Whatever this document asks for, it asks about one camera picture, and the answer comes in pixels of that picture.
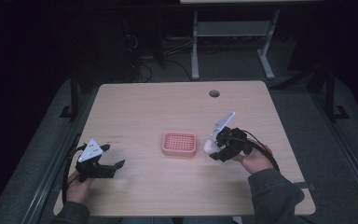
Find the black cable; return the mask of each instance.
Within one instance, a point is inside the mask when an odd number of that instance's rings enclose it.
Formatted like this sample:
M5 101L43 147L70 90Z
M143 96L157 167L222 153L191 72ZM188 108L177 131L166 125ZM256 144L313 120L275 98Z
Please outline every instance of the black cable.
M249 135L251 135L255 141L260 144L260 146L258 144L255 144L251 141L248 141L248 140L243 140L243 139L240 139L240 138L227 138L228 140L236 140L236 141L240 141L240 142L243 142L243 143L246 143L246 144L249 144L251 147L257 149L258 151L260 151L265 157L267 157L267 159L269 159L269 161L272 163L272 165L274 166L274 168L280 172L280 169L279 169L279 165L278 163L276 162L275 158L272 156L272 154L267 150L267 148L260 142L258 141L258 139L252 135L251 133L245 131L245 130L241 130L245 133L248 133Z
M218 48L220 48L220 49L213 50L213 45L218 46ZM229 45L228 45L228 47L224 48L221 44L217 43L216 41L212 41L212 40L208 39L208 40L199 42L198 48L199 48L198 49L199 54L217 54L217 53L229 50Z
M185 70L188 79L189 79L190 81L193 81L193 79L191 78L191 75L188 73L187 69L186 69L181 63L176 62L176 61L172 61L172 60L168 60L168 59L164 59L164 61L165 61L165 62L169 62L169 63L176 63L176 64L178 64L179 66L181 66L181 67Z
M66 203L66 191L68 190L69 187L68 185L69 170L71 168L72 160L74 159L74 156L78 152L78 150L81 149L76 148L76 150L73 150L72 152L68 152L68 156L66 157L66 164L65 164L65 169L63 170L63 181L62 181L62 204Z
M67 187L71 186L71 184L79 177L80 175L77 175L71 182L68 183Z
M315 224L314 222L312 222L311 220L305 218L305 217L302 217L302 216L298 216L299 218L301 218L303 221L309 223L309 224Z
M185 43L185 42L188 42L189 39L192 39L191 37L182 37L182 38L178 38L178 39L173 39L173 38L168 38L168 37L165 37L164 40L167 40L167 41L171 41L173 43Z
M141 77L142 82L143 82L143 83L146 83L146 82L150 81L151 78L152 78L152 76L153 76L153 71L152 71L152 69L151 69L149 66L144 65L144 64L142 64L142 63L140 63L139 65L141 65L142 67L148 69L149 72L150 72L149 77L147 77L147 78L146 78L146 81L144 81L144 80L142 79L142 77L144 77L144 76L142 76L141 72L139 72L139 70L138 70L138 73L139 73L139 76Z
M66 157L68 157L70 154L71 154L71 151L68 150L68 152L66 153ZM61 164L60 164L60 166L59 166L59 167L60 167L59 170L61 170L62 166L65 164L66 161L67 161L67 160L63 160L63 161L61 162ZM51 185L50 189L48 190L48 194L51 193L52 186L53 186L53 185ZM46 203L43 203L41 206L43 207L42 210L45 210ZM39 216L39 217L38 217L37 223L40 222L40 219L41 219L41 218L42 218L42 216Z

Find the wooden table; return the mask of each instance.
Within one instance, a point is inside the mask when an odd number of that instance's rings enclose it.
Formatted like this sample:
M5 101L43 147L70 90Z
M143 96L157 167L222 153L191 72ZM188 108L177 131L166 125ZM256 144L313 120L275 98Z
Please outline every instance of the wooden table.
M213 98L209 91L220 96ZM239 127L268 145L282 174L303 182L293 150L261 81L182 82L103 85L90 111L79 145L91 138L111 144L100 164L126 160L113 179L95 179L87 206L92 216L240 216L254 212L249 174L235 161L219 164L203 150L214 123L235 111L228 127ZM165 132L194 133L197 154L167 157ZM312 214L310 192L296 207ZM61 196L54 213L62 209Z

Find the person's hand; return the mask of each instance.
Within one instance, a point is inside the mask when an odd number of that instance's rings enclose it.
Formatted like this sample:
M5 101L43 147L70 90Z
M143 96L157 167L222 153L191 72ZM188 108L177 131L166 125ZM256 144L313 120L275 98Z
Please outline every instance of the person's hand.
M66 201L83 203L89 197L90 186L94 179L87 178L84 182L79 182L79 172L74 171L68 177L68 190L66 191Z
M258 144L256 141L252 140L252 139L247 139L255 144ZM269 149L268 146L263 145L269 153L272 154L271 150ZM234 158L232 158L232 160L234 161L238 161L241 163L241 165L246 169L246 171L248 171L251 175L262 171L262 170L266 170L266 169L273 169L274 166L272 165L272 163L269 161L269 159L264 156L259 150L253 148L252 152L249 155L237 155Z

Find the gray carpet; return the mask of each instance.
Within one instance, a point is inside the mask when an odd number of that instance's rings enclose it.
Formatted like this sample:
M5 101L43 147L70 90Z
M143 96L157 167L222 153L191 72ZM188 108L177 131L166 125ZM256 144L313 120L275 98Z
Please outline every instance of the gray carpet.
M268 86L276 85L291 77L287 72L293 41L274 41L268 58L276 78L267 80L255 49L259 43L244 43L244 47L231 48L214 54L200 54L200 81L216 80L263 80ZM189 52L166 56L166 59L181 63L188 72L190 69ZM162 68L154 61L145 62L153 71L151 82L188 81L186 71L177 63L165 62ZM141 67L143 79L149 76L149 70ZM316 187L311 192L316 204L313 215L300 219L298 223L358 223L358 182L353 175L340 143L332 133L331 124L317 104L318 97L307 93L307 79L299 81L286 91L271 91L271 97L282 120L283 127L296 154L299 166L306 181ZM64 106L70 104L69 82L62 84L56 98L51 103L39 130L21 160L15 174L0 199L0 223L21 223L33 198L36 187L45 175L45 171L56 153L63 137L72 133L81 133L87 114L90 112L93 94L82 93L80 101L83 115L76 120L60 119ZM358 105L351 92L342 83L337 83L336 102L343 105L351 119L339 120L337 126L358 156ZM45 209L39 223L49 223L53 218L52 207L57 199L62 171L47 198ZM252 223L252 217L243 218ZM92 217L89 223L116 223L116 218Z

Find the pink basket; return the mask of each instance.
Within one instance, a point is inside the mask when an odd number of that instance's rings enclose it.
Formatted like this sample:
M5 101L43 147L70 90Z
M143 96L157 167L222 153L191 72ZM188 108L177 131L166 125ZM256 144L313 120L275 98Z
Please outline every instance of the pink basket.
M162 141L162 153L166 156L195 156L196 135L193 133L165 133Z

